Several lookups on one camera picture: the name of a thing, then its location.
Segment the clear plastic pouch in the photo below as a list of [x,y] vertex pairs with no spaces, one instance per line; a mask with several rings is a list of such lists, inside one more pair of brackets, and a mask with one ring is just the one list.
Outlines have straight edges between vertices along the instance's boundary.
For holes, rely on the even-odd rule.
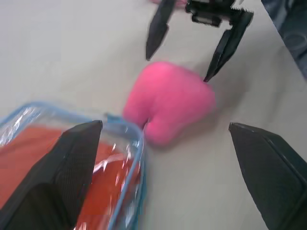
[[[94,184],[94,179],[101,177],[101,182],[110,181],[108,184],[110,185],[114,181],[114,186],[117,186],[117,195],[112,197],[114,198],[112,205],[105,208],[106,212],[101,215],[100,226],[103,228],[99,229],[137,229],[138,216],[142,212],[142,202],[146,192],[146,181],[143,134],[134,124],[116,116],[81,115],[48,103],[33,102],[18,108],[0,121],[0,148],[12,143],[19,134],[30,127],[65,131],[77,124],[96,119],[103,121],[101,146],[98,147],[97,154],[99,151],[105,153],[106,149],[110,152],[100,156],[100,159],[96,157],[92,184]],[[110,189],[109,187],[102,187],[102,189],[107,190]],[[86,223],[83,224],[83,228],[76,227],[75,229],[93,230],[85,226]]]

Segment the blue bag trim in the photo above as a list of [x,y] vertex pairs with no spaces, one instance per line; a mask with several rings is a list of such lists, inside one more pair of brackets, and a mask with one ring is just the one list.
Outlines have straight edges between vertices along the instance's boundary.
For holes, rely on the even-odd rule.
[[[41,108],[44,108],[44,109],[48,109],[48,110],[54,112],[55,115],[57,115],[57,116],[59,116],[61,118],[66,118],[66,119],[68,119],[70,121],[73,119],[74,122],[76,122],[76,123],[85,123],[85,122],[92,121],[92,119],[89,118],[89,117],[69,112],[67,110],[64,110],[64,109],[61,109],[59,107],[56,107],[56,106],[54,106],[54,105],[52,105],[50,103],[46,103],[46,102],[30,102],[30,103],[26,103],[23,106],[17,108],[15,111],[13,111],[11,114],[9,114],[6,118],[4,118],[2,121],[0,121],[0,128],[3,127],[6,123],[10,122],[20,112],[22,112],[23,110],[25,110],[25,109],[27,109],[29,107],[41,107]],[[13,138],[15,138],[25,128],[25,126],[27,124],[29,124],[32,120],[34,120],[35,117],[38,114],[39,114],[39,112],[34,113],[29,118],[27,118],[23,122],[23,124],[21,124],[18,127],[18,129],[17,129],[16,133],[14,134]],[[144,195],[145,195],[145,192],[144,192],[145,191],[144,190],[144,186],[145,186],[145,170],[144,169],[145,168],[144,168],[144,160],[142,160],[142,151],[143,151],[143,148],[144,148],[144,138],[143,138],[142,131],[135,124],[127,122],[127,121],[123,120],[122,118],[117,117],[117,116],[113,116],[113,115],[108,115],[107,118],[108,118],[107,119],[108,123],[122,124],[122,125],[126,125],[127,127],[133,129],[137,133],[137,136],[139,137],[138,145],[136,146],[137,152],[136,152],[136,154],[134,156],[134,161],[132,163],[131,169],[130,169],[130,171],[128,173],[128,176],[127,176],[127,179],[126,179],[126,183],[125,183],[125,185],[124,185],[124,187],[122,189],[122,192],[120,194],[118,203],[116,205],[116,208],[114,210],[114,213],[113,213],[113,215],[112,215],[112,217],[110,219],[110,222],[109,222],[109,225],[108,225],[108,228],[107,228],[107,230],[112,230],[112,228],[114,227],[114,225],[116,223],[116,219],[118,217],[118,214],[119,214],[120,208],[122,206],[123,200],[125,198],[125,194],[127,192],[128,185],[130,184],[130,181],[132,179],[133,171],[135,170],[138,162],[141,163],[141,168],[143,169],[142,172],[141,172],[141,178],[143,178],[143,180],[141,179],[141,182],[140,182],[141,196],[140,196],[140,200],[137,201],[139,203],[138,211],[140,210],[140,205],[142,205],[142,203],[143,203],[143,198],[144,198]],[[136,223],[137,223],[137,217],[138,217],[138,213],[135,213],[134,214],[134,219],[135,219]]]

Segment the pink plush toy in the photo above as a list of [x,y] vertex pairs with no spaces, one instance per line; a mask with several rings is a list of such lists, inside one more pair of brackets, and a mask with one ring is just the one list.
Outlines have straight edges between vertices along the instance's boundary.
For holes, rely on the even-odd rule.
[[165,145],[214,107],[214,92],[198,74],[168,62],[156,62],[139,75],[123,117],[144,128],[148,141]]

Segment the plastic bag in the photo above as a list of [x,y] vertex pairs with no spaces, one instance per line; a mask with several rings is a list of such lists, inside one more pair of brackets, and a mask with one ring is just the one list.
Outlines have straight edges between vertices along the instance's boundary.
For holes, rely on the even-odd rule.
[[[108,115],[106,118],[107,120],[103,122],[92,184],[86,195],[78,224],[83,225],[82,230],[95,230],[84,228],[86,225],[84,220],[91,217],[88,215],[91,213],[87,213],[86,210],[93,204],[94,197],[96,204],[99,204],[99,201],[104,204],[104,207],[99,207],[103,213],[99,218],[95,216],[95,221],[99,222],[96,227],[101,227],[96,229],[136,229],[146,192],[142,132],[135,125],[119,117]],[[61,135],[61,131],[93,119],[105,120],[98,115],[84,116],[71,113],[47,103],[29,103],[0,122],[0,150],[12,145],[13,141],[15,139],[17,141],[22,135],[29,136],[29,132],[36,133],[40,137],[41,133],[48,134],[48,144],[52,145]],[[5,168],[0,167],[0,170],[4,175]]]

